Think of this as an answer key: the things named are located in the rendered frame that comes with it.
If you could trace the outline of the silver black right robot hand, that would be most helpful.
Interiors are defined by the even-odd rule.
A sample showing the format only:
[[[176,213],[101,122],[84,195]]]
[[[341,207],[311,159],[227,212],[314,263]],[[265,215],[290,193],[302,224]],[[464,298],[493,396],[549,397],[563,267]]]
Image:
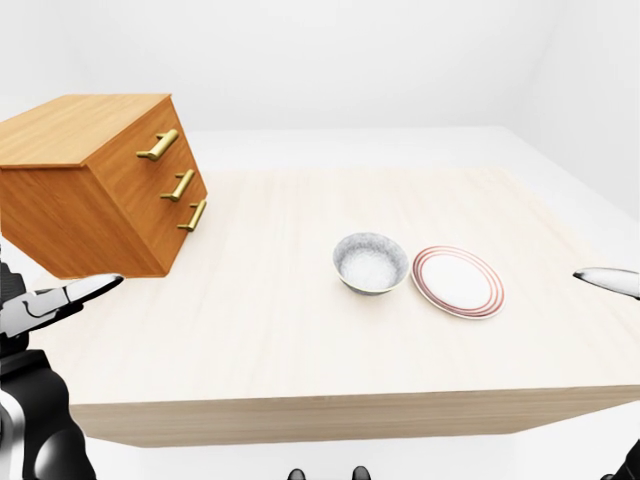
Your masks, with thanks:
[[[640,273],[624,269],[588,267],[573,276],[591,285],[632,297],[640,301]]]

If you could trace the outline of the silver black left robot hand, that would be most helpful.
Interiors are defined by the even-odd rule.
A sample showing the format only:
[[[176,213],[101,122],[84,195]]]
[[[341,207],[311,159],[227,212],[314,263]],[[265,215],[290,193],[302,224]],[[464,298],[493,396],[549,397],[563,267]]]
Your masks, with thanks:
[[[123,276],[108,273],[62,287],[27,291],[22,276],[0,263],[0,357],[26,350],[30,332],[78,313],[86,302],[123,281]]]

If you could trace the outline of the wooden cabinet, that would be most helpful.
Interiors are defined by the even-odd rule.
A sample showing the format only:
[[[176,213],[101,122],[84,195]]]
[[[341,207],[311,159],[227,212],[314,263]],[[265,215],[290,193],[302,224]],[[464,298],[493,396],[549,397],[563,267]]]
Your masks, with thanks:
[[[70,94],[0,122],[3,236],[61,279],[165,276],[130,215],[87,165],[165,97]]]

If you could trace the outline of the wooden cabinet drawer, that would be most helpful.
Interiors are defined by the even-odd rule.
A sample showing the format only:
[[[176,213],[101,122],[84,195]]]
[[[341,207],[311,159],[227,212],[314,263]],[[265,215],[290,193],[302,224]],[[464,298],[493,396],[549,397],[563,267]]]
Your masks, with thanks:
[[[189,221],[193,210],[190,203],[207,197],[207,189],[193,160],[160,161],[148,164],[147,176],[136,191],[137,199],[133,210],[136,226],[145,245],[159,264],[158,275],[166,275],[171,269],[186,236],[191,233],[177,228],[178,224]],[[162,193],[171,192],[178,184],[176,173],[193,169],[195,175],[178,202],[161,199]]]
[[[153,242],[180,234],[177,226],[189,222],[190,205],[207,195],[190,147],[177,129],[122,157],[113,191],[139,233]]]
[[[125,128],[89,161],[95,177],[128,210],[164,209],[186,195],[193,158],[170,97]]]

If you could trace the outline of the grey speckled bowl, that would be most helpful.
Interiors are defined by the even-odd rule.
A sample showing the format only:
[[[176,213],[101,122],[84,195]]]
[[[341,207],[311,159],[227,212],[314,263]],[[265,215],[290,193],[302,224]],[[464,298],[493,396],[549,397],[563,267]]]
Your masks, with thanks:
[[[344,237],[334,247],[332,261],[340,281],[365,296],[386,294],[409,274],[404,249],[379,233],[358,232]]]

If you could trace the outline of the white plate with red rings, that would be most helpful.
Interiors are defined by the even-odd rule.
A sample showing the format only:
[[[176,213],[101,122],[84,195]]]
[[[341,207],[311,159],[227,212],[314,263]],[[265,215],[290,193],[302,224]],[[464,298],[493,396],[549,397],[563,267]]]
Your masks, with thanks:
[[[480,320],[499,314],[506,290],[498,272],[486,261],[453,246],[431,246],[412,264],[419,293],[436,308],[453,316]]]

